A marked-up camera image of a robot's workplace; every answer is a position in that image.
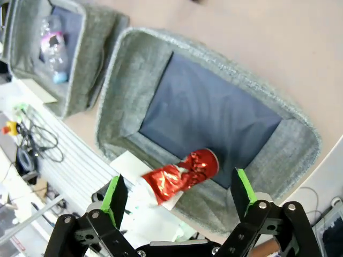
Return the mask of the white paper label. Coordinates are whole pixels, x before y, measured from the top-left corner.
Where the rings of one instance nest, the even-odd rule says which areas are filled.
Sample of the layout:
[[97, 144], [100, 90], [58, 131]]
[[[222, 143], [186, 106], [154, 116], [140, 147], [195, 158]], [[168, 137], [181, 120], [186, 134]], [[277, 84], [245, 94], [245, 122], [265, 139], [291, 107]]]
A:
[[129, 197], [136, 206], [157, 207], [156, 195], [149, 183], [143, 178], [152, 169], [129, 151], [115, 158], [110, 166], [120, 173], [128, 183]]

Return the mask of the white aluminium table frame rail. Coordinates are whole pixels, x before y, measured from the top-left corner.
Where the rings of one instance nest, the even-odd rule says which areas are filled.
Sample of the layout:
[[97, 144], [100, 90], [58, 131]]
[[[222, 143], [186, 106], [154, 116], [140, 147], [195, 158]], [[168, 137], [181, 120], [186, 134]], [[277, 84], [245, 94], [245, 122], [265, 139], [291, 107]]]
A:
[[85, 144], [65, 123], [56, 118], [37, 95], [40, 86], [33, 80], [13, 80], [22, 92], [24, 120], [33, 131], [40, 152], [40, 173], [70, 207], [83, 213], [91, 196], [119, 173]]

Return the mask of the red yellow emergency stop button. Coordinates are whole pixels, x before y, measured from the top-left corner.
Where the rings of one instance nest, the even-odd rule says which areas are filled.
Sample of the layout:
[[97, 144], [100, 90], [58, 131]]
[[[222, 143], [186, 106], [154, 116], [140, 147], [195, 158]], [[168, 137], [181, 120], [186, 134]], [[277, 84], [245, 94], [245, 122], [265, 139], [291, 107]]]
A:
[[20, 126], [17, 122], [7, 121], [6, 125], [2, 128], [3, 134], [8, 134], [11, 136], [17, 136], [19, 134]]

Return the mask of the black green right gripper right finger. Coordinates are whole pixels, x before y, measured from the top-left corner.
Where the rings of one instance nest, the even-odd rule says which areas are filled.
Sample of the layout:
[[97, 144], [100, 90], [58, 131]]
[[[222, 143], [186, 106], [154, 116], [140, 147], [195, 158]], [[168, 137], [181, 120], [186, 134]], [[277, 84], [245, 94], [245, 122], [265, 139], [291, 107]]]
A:
[[322, 257], [299, 202], [277, 206], [258, 199], [243, 169], [232, 173], [230, 191], [240, 222], [214, 257], [248, 257], [261, 235], [274, 237], [281, 257]]

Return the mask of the small grey felt basket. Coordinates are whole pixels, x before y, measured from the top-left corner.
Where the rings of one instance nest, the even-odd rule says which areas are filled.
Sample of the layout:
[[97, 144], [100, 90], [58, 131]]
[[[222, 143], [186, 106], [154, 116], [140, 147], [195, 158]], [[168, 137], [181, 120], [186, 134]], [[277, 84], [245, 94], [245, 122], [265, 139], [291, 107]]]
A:
[[[83, 112], [94, 106], [100, 93], [119, 34], [129, 17], [108, 6], [81, 0], [0, 0], [8, 12], [0, 31], [7, 63], [18, 79], [32, 79], [55, 101], [48, 108], [59, 118]], [[53, 83], [40, 50], [40, 26], [44, 17], [60, 17], [69, 65], [68, 80]]]

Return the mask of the clear crushed plastic bottle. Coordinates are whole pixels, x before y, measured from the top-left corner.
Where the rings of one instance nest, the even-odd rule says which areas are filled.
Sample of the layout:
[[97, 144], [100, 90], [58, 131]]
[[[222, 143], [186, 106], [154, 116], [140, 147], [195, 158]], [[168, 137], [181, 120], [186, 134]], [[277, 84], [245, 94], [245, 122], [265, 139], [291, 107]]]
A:
[[69, 58], [59, 16], [50, 15], [42, 19], [40, 48], [52, 81], [55, 84], [66, 82], [68, 80]]

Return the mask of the large grey felt basket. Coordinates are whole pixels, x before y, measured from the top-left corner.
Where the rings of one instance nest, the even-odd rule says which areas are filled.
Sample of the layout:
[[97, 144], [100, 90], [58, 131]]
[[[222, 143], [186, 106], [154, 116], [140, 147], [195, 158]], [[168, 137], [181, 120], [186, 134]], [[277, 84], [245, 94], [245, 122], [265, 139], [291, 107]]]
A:
[[132, 153], [151, 168], [211, 149], [218, 174], [186, 191], [173, 211], [216, 235], [238, 223], [231, 175], [280, 200], [304, 176], [321, 138], [302, 111], [226, 57], [178, 35], [127, 28], [100, 98], [96, 144], [108, 160]]

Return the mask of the crushed red soda can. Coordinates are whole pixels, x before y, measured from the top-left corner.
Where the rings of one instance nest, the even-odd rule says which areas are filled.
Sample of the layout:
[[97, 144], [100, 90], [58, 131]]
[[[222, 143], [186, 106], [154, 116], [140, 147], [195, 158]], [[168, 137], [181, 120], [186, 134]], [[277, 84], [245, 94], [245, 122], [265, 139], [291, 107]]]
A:
[[219, 161], [208, 148], [191, 152], [185, 159], [168, 164], [142, 175], [147, 188], [152, 190], [153, 199], [160, 205], [179, 192], [214, 177], [219, 171]]

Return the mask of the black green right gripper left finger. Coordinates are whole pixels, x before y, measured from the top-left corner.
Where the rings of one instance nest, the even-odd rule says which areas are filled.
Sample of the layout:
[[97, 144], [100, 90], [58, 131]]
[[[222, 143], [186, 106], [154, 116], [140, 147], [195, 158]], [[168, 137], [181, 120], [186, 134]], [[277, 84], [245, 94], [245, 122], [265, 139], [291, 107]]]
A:
[[67, 214], [57, 219], [44, 257], [84, 257], [95, 245], [103, 246], [110, 257], [140, 257], [120, 232], [127, 199], [124, 178], [114, 177], [99, 208], [80, 218]]

